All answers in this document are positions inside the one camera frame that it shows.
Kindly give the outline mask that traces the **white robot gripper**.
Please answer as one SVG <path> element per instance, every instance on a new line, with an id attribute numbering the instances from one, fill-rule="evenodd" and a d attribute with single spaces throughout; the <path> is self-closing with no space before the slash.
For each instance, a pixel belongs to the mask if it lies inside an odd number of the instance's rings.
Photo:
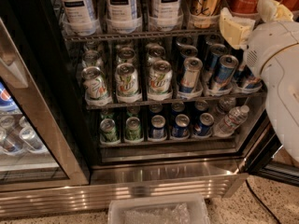
<path id="1" fill-rule="evenodd" d="M 276 0 L 258 0 L 257 11 L 267 23 L 253 31 L 255 20 L 234 17 L 224 7 L 219 19 L 222 37 L 233 49 L 245 50 L 244 60 L 254 76 L 262 77 L 275 60 L 286 78 L 295 78 L 298 74 L 299 23 L 292 21 L 292 12 Z"/>

